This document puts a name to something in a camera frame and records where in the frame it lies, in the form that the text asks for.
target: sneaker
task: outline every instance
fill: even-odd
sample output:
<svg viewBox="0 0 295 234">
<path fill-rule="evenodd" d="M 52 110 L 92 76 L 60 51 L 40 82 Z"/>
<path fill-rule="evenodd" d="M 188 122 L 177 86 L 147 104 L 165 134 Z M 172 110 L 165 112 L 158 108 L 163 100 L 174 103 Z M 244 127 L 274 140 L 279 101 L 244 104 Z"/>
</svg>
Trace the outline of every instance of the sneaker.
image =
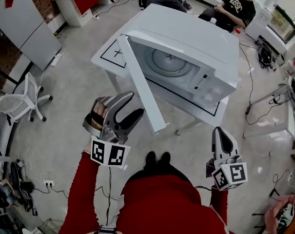
<svg viewBox="0 0 295 234">
<path fill-rule="evenodd" d="M 163 164 L 170 164 L 170 160 L 171 160 L 171 155 L 169 152 L 165 152 L 160 159 L 161 163 Z"/>
<path fill-rule="evenodd" d="M 147 154 L 145 162 L 146 166 L 156 166 L 156 154 L 154 151 L 151 151 Z"/>
</svg>

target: red sweater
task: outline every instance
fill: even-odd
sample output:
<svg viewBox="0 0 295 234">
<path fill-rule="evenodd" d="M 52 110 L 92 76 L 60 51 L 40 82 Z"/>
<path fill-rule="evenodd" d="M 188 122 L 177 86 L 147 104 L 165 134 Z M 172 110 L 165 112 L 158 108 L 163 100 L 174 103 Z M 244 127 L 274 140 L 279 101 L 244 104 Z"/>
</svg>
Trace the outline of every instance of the red sweater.
<svg viewBox="0 0 295 234">
<path fill-rule="evenodd" d="M 68 198 L 68 213 L 59 234 L 87 234 L 99 229 L 94 191 L 99 164 L 83 153 Z M 173 175 L 133 180 L 122 190 L 124 207 L 117 220 L 123 234 L 224 234 L 216 212 L 201 205 L 199 192 Z M 212 190 L 211 204 L 227 223 L 227 191 Z"/>
</svg>

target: white refrigerator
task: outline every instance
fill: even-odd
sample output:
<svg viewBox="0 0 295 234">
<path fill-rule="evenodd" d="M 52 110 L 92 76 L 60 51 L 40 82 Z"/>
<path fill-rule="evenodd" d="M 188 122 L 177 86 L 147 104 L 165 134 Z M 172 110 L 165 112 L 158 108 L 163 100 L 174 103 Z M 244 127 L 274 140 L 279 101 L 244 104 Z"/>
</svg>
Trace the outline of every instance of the white refrigerator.
<svg viewBox="0 0 295 234">
<path fill-rule="evenodd" d="M 32 0 L 13 0 L 10 8 L 0 0 L 0 30 L 42 70 L 61 49 Z"/>
</svg>

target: open microwave door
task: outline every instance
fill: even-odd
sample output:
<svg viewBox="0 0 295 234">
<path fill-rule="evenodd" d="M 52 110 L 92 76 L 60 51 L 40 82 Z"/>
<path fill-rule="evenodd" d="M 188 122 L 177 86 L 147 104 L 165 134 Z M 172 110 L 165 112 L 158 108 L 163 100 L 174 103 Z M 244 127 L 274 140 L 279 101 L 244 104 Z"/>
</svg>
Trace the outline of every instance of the open microwave door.
<svg viewBox="0 0 295 234">
<path fill-rule="evenodd" d="M 166 127 L 166 123 L 160 113 L 155 98 L 147 84 L 144 74 L 139 66 L 138 60 L 126 35 L 117 38 L 118 45 L 126 61 L 125 68 L 129 71 L 133 82 L 137 88 L 138 94 L 145 108 L 145 112 L 151 123 L 153 134 L 159 132 Z"/>
</svg>

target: white chair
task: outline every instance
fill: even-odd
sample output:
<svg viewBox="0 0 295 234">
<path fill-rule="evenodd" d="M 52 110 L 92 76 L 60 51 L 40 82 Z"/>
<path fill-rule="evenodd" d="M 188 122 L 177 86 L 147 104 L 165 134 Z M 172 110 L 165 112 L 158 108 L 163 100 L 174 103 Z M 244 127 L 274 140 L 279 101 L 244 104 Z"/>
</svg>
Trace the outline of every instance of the white chair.
<svg viewBox="0 0 295 234">
<path fill-rule="evenodd" d="M 30 73 L 26 74 L 24 94 L 2 96 L 0 98 L 0 112 L 8 114 L 14 122 L 17 122 L 27 112 L 29 112 L 28 120 L 34 121 L 31 113 L 35 110 L 40 120 L 46 121 L 46 117 L 43 117 L 38 109 L 38 103 L 45 100 L 52 100 L 53 97 L 46 95 L 38 98 L 40 91 L 43 91 L 43 87 L 37 86 L 35 79 Z"/>
</svg>

